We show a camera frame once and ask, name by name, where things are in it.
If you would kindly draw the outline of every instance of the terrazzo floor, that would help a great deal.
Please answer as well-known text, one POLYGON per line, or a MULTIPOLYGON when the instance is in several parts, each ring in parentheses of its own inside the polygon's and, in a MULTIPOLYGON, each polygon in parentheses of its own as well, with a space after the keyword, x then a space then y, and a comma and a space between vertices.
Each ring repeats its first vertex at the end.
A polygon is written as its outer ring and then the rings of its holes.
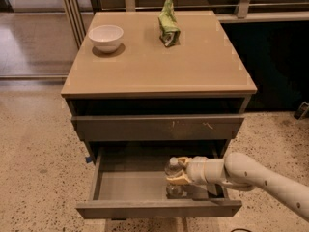
MULTIPOLYGON (((94 173, 60 96, 62 83, 0 82, 0 231, 309 231, 309 224, 260 189, 228 190, 234 217, 84 220, 94 173)), ((291 112, 246 113, 228 152, 309 186, 309 120, 291 112)))

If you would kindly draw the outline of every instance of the closed drawer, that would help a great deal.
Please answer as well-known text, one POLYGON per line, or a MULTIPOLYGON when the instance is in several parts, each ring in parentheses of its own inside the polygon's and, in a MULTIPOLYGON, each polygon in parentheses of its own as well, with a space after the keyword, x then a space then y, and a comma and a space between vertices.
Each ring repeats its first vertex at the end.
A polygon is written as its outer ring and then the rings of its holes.
POLYGON ((74 116, 83 141, 233 139, 243 122, 238 115, 74 116))
POLYGON ((130 144, 100 149, 89 201, 77 211, 84 218, 113 219, 231 217, 238 211, 241 201, 222 189, 213 195, 205 186, 189 186, 182 197, 169 196, 164 166, 172 152, 130 144))

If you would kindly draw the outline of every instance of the green chip bag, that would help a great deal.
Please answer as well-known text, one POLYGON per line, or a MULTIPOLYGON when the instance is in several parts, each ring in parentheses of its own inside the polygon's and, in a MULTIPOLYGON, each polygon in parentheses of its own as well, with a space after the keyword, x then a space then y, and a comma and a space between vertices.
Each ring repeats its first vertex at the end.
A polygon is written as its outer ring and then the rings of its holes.
POLYGON ((166 47, 172 46, 178 40, 181 30, 177 26, 174 16, 173 0, 165 0, 164 7, 158 17, 160 24, 160 38, 166 47))

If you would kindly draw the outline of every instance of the black cable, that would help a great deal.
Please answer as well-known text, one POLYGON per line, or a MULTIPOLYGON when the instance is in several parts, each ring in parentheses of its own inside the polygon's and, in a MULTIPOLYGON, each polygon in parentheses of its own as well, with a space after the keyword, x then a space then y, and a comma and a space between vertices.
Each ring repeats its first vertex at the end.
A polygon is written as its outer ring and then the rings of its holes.
POLYGON ((231 232, 238 232, 238 231, 252 232, 251 230, 248 230, 248 229, 245 229, 245 228, 235 228, 231 232))

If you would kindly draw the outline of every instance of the white container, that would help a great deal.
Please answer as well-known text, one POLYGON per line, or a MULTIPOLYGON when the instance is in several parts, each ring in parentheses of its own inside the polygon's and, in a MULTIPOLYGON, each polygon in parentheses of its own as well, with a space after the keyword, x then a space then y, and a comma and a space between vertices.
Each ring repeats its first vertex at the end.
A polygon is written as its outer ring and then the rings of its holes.
POLYGON ((122 43, 124 30, 116 25, 102 25, 93 28, 88 37, 94 47, 104 53, 112 53, 118 49, 122 43))

